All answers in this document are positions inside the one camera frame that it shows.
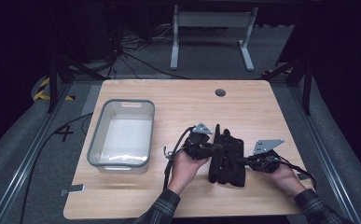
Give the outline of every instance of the person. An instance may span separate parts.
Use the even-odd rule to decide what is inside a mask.
[[[159,198],[152,206],[133,223],[166,224],[171,223],[174,211],[180,203],[180,193],[195,177],[196,173],[208,159],[193,160],[186,152],[180,151],[174,158],[172,177]],[[279,168],[269,175],[277,187],[286,194],[294,197],[294,201],[302,210],[308,222],[311,224],[330,223],[353,223],[351,220],[341,217],[337,212],[324,203],[312,189],[306,189],[294,174],[293,170],[286,165],[280,164]]]

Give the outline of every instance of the translucent storage box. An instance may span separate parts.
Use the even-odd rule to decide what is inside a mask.
[[[142,174],[148,169],[155,106],[148,100],[109,100],[99,117],[88,162],[104,173]]]

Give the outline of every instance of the hazard stripe tape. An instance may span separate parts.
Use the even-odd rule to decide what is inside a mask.
[[[51,97],[49,95],[44,95],[43,91],[49,84],[49,77],[46,77],[43,82],[41,83],[40,87],[38,88],[37,93],[35,94],[34,100],[50,100]],[[64,100],[70,101],[75,100],[76,97],[74,95],[68,95]]]

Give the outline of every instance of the light wood surface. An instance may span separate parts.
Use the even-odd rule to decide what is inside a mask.
[[[218,97],[215,90],[226,96]],[[104,102],[110,99],[145,99],[155,104],[149,167],[143,175],[103,174],[87,162],[87,152]],[[284,139],[275,151],[304,168],[281,109],[266,81],[246,80],[108,80],[103,83],[76,168],[73,185],[85,191],[68,195],[66,218],[126,218],[141,216],[162,191],[167,159],[180,135],[203,122],[212,131],[244,140],[244,156],[252,155],[256,140]],[[300,213],[292,199],[262,173],[246,167],[244,188],[208,181],[210,162],[180,195],[176,217],[288,215]],[[310,180],[301,181],[311,188]]]

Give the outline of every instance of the sleeve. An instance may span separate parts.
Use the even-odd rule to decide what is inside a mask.
[[[148,211],[133,223],[170,224],[174,217],[174,211],[179,203],[180,197],[173,191],[165,189]]]
[[[311,224],[353,223],[340,216],[325,202],[323,202],[312,189],[306,189],[294,197],[294,201],[302,210]]]

